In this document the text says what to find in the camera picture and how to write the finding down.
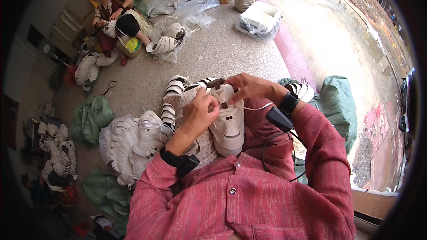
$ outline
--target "speckled floor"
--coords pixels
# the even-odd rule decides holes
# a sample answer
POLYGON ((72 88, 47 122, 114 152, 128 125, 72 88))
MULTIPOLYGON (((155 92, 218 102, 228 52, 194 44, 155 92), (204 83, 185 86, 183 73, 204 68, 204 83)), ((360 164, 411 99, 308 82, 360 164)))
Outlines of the speckled floor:
MULTIPOLYGON (((95 83, 93 95, 104 93, 110 80, 118 81, 105 96, 115 111, 115 117, 132 114, 135 117, 147 110, 161 112, 162 98, 167 82, 174 75, 189 76, 191 81, 206 77, 229 77, 247 72, 272 81, 289 77, 289 72, 274 41, 261 42, 234 28, 239 12, 233 2, 206 11, 215 18, 208 28, 191 34, 178 56, 178 63, 158 62, 143 51, 138 57, 129 60, 125 67, 116 60, 111 66, 102 68, 95 83)), ((73 109, 82 104, 85 96, 81 87, 63 84, 54 98, 56 117, 67 126, 71 125, 73 109)), ((83 145, 77 147, 76 186, 80 203, 71 212, 76 221, 85 221, 87 214, 105 214, 98 211, 81 189, 84 176, 95 166, 106 169, 99 155, 98 147, 87 150, 83 145)))

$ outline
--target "black hair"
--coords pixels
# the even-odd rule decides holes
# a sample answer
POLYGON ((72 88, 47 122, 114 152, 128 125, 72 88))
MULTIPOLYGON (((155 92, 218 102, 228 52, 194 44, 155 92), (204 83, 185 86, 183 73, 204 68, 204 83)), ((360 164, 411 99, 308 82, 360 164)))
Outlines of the black hair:
POLYGON ((21 183, 26 187, 26 184, 28 183, 28 173, 21 175, 21 183))

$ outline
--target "patterned blouse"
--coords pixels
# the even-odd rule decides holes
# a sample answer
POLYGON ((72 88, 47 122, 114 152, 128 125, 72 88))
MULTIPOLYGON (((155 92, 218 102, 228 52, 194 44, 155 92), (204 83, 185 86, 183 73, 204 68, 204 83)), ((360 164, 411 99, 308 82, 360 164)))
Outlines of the patterned blouse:
MULTIPOLYGON (((105 11, 108 11, 110 14, 112 14, 113 13, 112 5, 113 3, 110 0, 107 5, 100 5, 99 8, 104 8, 105 11)), ((102 17, 98 8, 95 9, 95 17, 98 17, 98 18, 102 17)))

